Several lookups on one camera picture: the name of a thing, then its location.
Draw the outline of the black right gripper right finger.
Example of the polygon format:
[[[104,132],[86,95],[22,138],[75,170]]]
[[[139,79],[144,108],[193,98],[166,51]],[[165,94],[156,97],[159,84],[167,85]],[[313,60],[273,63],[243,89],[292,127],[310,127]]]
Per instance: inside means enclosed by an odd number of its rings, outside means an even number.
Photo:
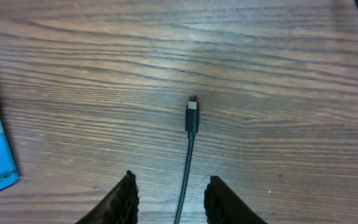
[[[267,224],[217,175],[204,191],[208,224]]]

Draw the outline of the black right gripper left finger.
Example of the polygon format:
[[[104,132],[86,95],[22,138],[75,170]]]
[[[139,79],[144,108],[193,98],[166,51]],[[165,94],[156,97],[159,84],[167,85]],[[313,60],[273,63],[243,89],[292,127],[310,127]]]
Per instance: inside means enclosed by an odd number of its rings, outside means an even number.
[[[130,170],[108,194],[75,224],[137,224],[139,189]]]

